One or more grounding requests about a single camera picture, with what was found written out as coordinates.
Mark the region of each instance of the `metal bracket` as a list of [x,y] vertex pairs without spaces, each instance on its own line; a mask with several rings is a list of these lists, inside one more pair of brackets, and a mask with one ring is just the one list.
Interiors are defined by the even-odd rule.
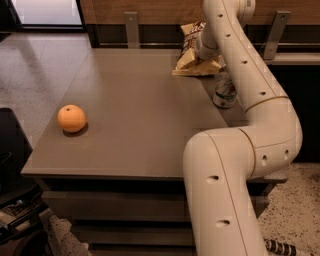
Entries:
[[277,53],[279,41],[287,25],[290,14],[291,12],[289,11],[276,11],[276,14],[267,38],[266,47],[264,49],[263,59],[265,60],[274,59]]
[[128,48],[140,48],[138,12],[125,12]]

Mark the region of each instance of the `gray tabletop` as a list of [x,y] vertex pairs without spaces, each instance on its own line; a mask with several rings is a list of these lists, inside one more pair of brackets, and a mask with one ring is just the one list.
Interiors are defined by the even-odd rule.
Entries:
[[80,106],[87,129],[64,133],[56,112],[22,174],[181,178],[189,138],[227,124],[206,91],[212,78],[171,75],[178,55],[178,50],[93,50],[57,109]]

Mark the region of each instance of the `orange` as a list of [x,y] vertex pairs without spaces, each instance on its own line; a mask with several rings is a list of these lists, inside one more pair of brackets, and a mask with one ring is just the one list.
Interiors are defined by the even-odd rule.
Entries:
[[58,112],[58,123],[67,132],[78,132],[87,123],[83,110],[76,105],[66,105]]

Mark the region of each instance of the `white robotic arm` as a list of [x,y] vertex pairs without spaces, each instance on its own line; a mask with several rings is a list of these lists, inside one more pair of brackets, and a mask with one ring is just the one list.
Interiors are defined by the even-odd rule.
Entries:
[[184,181],[198,256],[268,255],[246,180],[288,166],[302,144],[287,94],[239,23],[241,6],[253,2],[204,1],[198,56],[221,51],[249,124],[201,132],[186,145]]

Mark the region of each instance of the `floor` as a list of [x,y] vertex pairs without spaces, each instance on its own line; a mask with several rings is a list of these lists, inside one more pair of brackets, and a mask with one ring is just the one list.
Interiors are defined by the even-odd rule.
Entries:
[[[74,75],[91,49],[86,34],[14,33],[0,43],[0,107],[16,113],[35,147]],[[266,239],[320,254],[320,164],[291,164],[288,181],[269,195],[259,217]],[[43,213],[55,256],[89,255],[70,223]]]

